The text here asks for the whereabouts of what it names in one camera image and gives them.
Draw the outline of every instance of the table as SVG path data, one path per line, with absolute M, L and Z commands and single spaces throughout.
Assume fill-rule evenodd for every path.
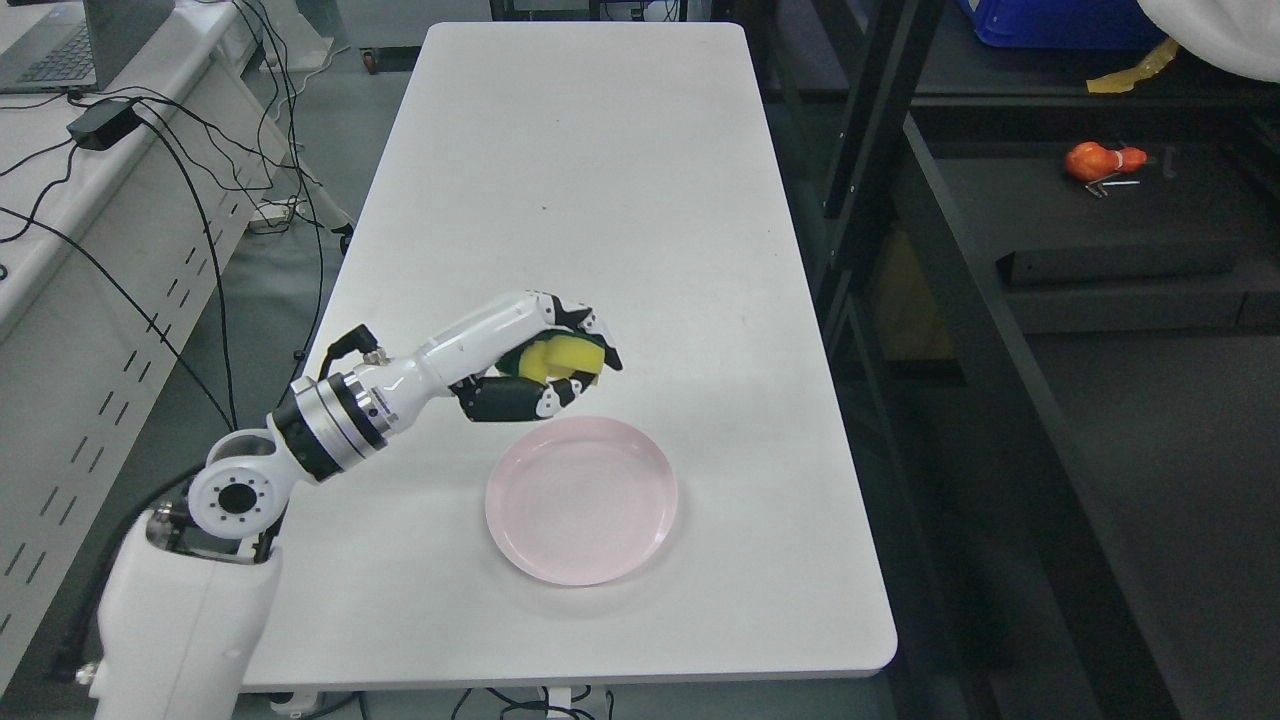
M 0 5 L 0 47 L 49 5 Z M 179 3 L 111 88 L 145 86 L 182 101 L 228 135 L 252 141 L 262 108 L 228 67 L 219 44 L 237 13 L 227 5 Z M 0 108 L 42 96 L 0 96 Z M 65 140 L 81 110 L 59 100 L 0 110 L 0 168 Z M 232 168 L 202 128 L 172 117 L 174 132 L 202 163 Z M 283 158 L 278 131 L 265 152 Z M 187 186 L 163 145 L 140 129 L 104 152 L 79 151 L 70 181 L 50 192 L 38 219 L 81 242 L 180 348 L 214 288 L 212 259 Z M 268 173 L 248 152 L 232 152 L 234 173 L 261 187 Z M 0 206 L 29 211 L 38 191 L 65 172 L 67 150 L 41 155 L 0 178 Z M 218 263 L 225 265 L 261 192 L 227 192 L 192 170 L 209 214 Z M 0 217 L 0 236 L 20 228 Z M 76 556 L 133 446 L 173 356 L 155 331 L 83 258 L 35 228 L 0 245 L 0 687 Z
M 626 369 L 566 414 L 649 434 L 680 512 L 634 574 L 540 583 L 500 555 L 483 509 L 531 427 L 433 402 L 376 457 L 294 492 L 246 691 L 859 676 L 890 661 L 740 28 L 438 24 L 361 217 L 316 348 L 364 322 L 407 352 L 512 288 L 590 302 Z

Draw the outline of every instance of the orange toy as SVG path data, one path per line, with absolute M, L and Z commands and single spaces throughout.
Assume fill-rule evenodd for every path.
M 1083 182 L 1100 181 L 1115 173 L 1134 173 L 1147 161 L 1137 147 L 1107 150 L 1097 142 L 1082 142 L 1066 154 L 1066 172 Z

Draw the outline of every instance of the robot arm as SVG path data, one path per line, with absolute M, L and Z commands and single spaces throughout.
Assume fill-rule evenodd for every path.
M 362 328 L 352 337 L 362 364 L 296 380 L 265 428 L 210 450 L 184 506 L 145 512 L 125 537 L 99 603 L 105 657 L 77 675 L 99 700 L 97 720 L 230 715 L 279 580 L 266 530 L 298 482 L 351 469 L 433 398 L 456 396 L 472 420 L 535 420 L 585 392 L 603 365 L 622 369 L 590 307 L 541 292 L 502 296 L 402 357 L 388 359 Z M 493 365 L 507 375 L 485 377 Z M 188 550 L 193 525 L 224 539 L 261 534 L 257 552 Z
M 284 512 L 294 483 L 349 470 L 412 425 L 433 398 L 457 396 L 472 420 L 538 420 L 582 395 L 602 364 L 622 369 L 590 307 L 544 292 L 498 297 L 403 357 L 388 359 L 364 334 L 365 363 L 355 370 L 300 378 L 265 429 L 232 433 L 212 447 L 187 493 L 201 529 L 224 539 L 264 532 Z M 558 361 L 534 357 L 548 352 Z M 493 365 L 526 374 L 484 377 Z M 547 382 L 548 370 L 567 377 Z

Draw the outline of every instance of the power adapter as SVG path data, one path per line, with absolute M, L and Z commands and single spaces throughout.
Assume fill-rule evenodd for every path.
M 67 126 L 67 132 L 72 133 L 77 147 L 106 150 L 141 124 L 142 118 L 133 111 L 132 100 L 108 97 L 90 105 Z

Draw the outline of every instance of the blue container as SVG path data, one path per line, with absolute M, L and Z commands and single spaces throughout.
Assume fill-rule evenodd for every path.
M 1165 33 L 1137 0 L 957 0 L 987 45 L 1151 50 Z

